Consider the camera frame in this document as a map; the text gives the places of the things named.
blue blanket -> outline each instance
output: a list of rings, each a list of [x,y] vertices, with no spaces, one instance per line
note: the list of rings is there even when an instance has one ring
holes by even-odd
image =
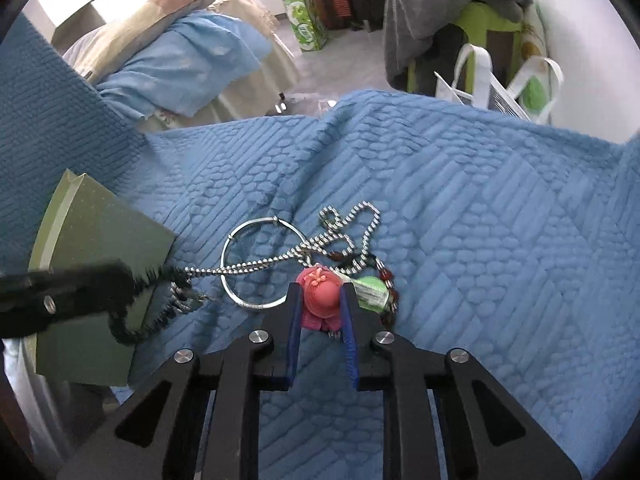
[[[133,123],[158,108],[193,117],[229,83],[258,70],[270,51],[271,43],[248,23],[196,10],[95,87]]]
[[[174,230],[174,262],[194,266],[214,266],[243,220],[277,214],[311,235],[323,205],[366,199],[382,211],[372,250],[396,274],[398,332],[468,348],[585,478],[640,408],[640,139],[375,91],[322,120],[142,136],[20,20],[0,47],[0,157],[0,270],[26,267],[65,168]],[[236,257],[288,242],[267,228]],[[274,298],[297,270],[236,290]],[[200,285],[218,299],[140,345],[132,382],[178,348],[219,349],[257,322],[219,282]],[[381,477],[380,395],[351,390],[342,361],[339,343],[305,334],[293,389],[262,400],[261,478]]]

green cardboard box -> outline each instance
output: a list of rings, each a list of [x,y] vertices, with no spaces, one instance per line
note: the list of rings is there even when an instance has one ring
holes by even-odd
[[[283,0],[300,50],[320,50],[326,43],[326,29],[318,15],[316,0]]]

pink toy figurine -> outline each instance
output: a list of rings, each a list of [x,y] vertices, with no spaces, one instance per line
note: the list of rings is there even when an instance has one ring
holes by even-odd
[[[316,265],[300,272],[302,286],[302,326],[328,332],[340,330],[340,286],[342,280],[326,267]]]

lime green chair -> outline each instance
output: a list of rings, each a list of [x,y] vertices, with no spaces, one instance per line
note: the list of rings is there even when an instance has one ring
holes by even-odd
[[[460,27],[466,34],[467,43],[486,48],[486,37],[489,31],[493,32],[512,32],[513,33],[513,51],[511,55],[511,71],[509,80],[519,69],[520,63],[520,43],[522,41],[522,22],[510,22],[495,12],[487,4],[480,2],[471,2],[462,13],[453,22],[454,25]],[[471,93],[474,87],[474,63],[473,58],[467,61],[465,92]],[[408,67],[407,73],[407,91],[415,91],[415,61],[412,61]]]

gray floor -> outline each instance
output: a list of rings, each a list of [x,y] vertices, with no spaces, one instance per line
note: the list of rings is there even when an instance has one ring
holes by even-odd
[[[385,79],[381,30],[331,30],[322,50],[304,53],[288,21],[281,22],[276,33],[293,53],[302,74],[287,97],[306,94],[338,100],[355,90],[392,91]]]

